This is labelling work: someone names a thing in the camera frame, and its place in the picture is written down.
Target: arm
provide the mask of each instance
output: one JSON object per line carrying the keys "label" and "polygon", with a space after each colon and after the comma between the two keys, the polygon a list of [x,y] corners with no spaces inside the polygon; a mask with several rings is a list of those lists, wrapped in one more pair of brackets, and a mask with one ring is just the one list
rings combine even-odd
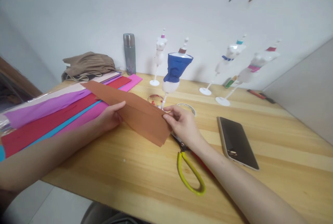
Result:
{"label": "arm", "polygon": [[0,163],[0,213],[25,188],[45,176],[76,151],[121,122],[117,110],[126,103],[109,106],[94,120],[81,127],[45,139]]}
{"label": "arm", "polygon": [[194,116],[178,106],[163,117],[182,141],[206,164],[250,223],[306,223],[303,217],[271,189],[214,150],[202,137]]}

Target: floor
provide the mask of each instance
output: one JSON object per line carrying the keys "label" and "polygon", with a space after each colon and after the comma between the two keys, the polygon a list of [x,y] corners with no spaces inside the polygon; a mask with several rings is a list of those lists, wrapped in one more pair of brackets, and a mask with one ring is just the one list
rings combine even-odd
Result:
{"label": "floor", "polygon": [[91,200],[37,181],[11,203],[3,215],[8,224],[80,224]]}

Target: brown cloth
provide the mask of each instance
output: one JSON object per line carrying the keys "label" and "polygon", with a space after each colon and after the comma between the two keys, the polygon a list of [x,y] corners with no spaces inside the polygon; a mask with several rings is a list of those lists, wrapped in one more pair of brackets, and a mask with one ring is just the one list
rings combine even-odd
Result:
{"label": "brown cloth", "polygon": [[165,112],[141,97],[95,81],[82,83],[82,86],[109,105],[126,101],[126,105],[118,110],[120,116],[138,134],[157,146],[161,147],[170,135],[172,128],[162,117]]}
{"label": "brown cloth", "polygon": [[94,76],[116,71],[111,57],[94,52],[63,59],[63,62],[70,64],[61,76],[64,80],[87,81]]}

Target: hand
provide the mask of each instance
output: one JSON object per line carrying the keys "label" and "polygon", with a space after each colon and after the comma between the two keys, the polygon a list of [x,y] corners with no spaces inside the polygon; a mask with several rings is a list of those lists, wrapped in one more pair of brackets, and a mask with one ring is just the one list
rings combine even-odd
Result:
{"label": "hand", "polygon": [[170,111],[164,114],[163,118],[170,124],[173,131],[186,146],[194,151],[201,144],[206,143],[195,123],[192,112],[177,105],[165,107],[163,110]]}
{"label": "hand", "polygon": [[123,108],[125,104],[126,102],[123,101],[109,106],[98,117],[96,117],[95,120],[97,122],[97,125],[101,128],[103,132],[114,129],[122,122],[122,118],[117,113],[117,110]]}

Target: thermos bottle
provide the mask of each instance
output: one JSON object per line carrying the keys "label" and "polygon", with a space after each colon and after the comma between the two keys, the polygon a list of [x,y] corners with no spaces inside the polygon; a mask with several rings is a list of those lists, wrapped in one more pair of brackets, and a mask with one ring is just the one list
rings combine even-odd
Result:
{"label": "thermos bottle", "polygon": [[132,33],[125,33],[123,35],[124,39],[124,51],[125,51],[125,61],[126,61],[126,71],[128,75],[136,73],[135,66],[135,38]]}

